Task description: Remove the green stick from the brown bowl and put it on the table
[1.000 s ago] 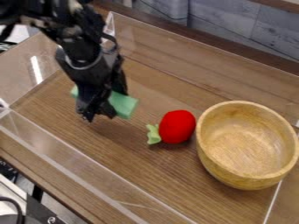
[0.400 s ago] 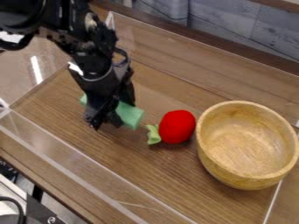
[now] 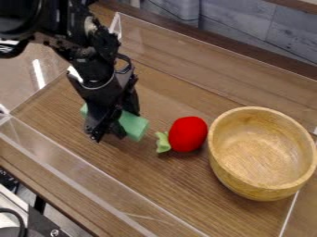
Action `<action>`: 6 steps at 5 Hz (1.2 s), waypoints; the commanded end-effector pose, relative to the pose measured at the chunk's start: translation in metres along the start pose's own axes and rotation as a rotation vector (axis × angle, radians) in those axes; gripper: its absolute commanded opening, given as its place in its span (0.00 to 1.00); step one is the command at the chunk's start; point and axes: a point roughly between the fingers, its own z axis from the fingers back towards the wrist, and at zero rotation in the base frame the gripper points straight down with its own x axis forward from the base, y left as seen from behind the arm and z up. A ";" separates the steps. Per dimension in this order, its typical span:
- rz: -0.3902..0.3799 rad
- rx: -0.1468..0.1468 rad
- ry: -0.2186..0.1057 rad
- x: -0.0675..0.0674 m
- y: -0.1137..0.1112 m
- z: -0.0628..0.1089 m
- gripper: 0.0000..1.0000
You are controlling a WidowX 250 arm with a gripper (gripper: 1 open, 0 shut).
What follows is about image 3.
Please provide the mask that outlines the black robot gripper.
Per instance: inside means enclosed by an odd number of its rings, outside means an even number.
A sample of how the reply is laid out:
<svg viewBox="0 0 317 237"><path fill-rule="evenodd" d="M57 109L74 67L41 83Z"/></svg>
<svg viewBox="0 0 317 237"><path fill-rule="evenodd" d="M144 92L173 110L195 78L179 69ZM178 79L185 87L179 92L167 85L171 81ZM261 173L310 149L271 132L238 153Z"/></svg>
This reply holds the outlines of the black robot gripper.
<svg viewBox="0 0 317 237"><path fill-rule="evenodd" d="M83 106L84 132L98 143L107 134L123 139L127 136L119 122L123 110L140 115L134 68L115 70L104 82L84 82L75 68L68 67L67 78L84 104L91 104Z"/></svg>

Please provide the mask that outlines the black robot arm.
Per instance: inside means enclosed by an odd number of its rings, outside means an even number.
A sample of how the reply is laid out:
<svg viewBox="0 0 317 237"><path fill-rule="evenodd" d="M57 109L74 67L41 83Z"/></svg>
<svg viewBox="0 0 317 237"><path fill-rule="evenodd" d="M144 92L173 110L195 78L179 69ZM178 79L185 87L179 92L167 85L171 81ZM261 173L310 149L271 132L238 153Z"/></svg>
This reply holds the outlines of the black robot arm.
<svg viewBox="0 0 317 237"><path fill-rule="evenodd" d="M0 58L19 56L29 44L52 49L71 65L67 78L87 105L84 132L100 141L123 139L124 112L140 114L138 76L111 32L82 0L0 0Z"/></svg>

